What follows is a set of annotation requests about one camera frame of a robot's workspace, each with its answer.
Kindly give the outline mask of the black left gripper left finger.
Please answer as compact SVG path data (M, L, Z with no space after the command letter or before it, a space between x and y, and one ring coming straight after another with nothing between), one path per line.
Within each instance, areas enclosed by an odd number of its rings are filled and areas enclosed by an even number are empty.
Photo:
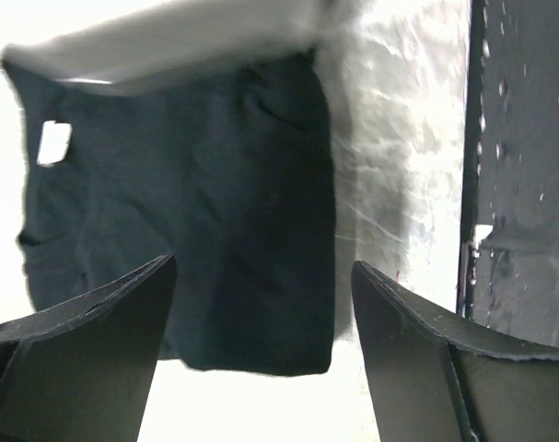
M135 441L175 281L163 255L0 324L0 441Z

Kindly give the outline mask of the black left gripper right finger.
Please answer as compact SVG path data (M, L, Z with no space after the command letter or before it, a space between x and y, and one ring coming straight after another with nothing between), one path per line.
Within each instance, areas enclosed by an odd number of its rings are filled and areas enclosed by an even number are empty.
M559 441L559 348L466 320L366 262L351 287L382 440Z

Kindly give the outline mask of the black t shirt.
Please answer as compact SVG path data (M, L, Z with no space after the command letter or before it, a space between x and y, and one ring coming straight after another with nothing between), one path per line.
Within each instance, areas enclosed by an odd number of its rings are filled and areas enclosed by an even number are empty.
M136 97L91 95L3 61L25 114L17 241L34 308L173 254L163 359L327 371L335 196L314 61L297 53Z

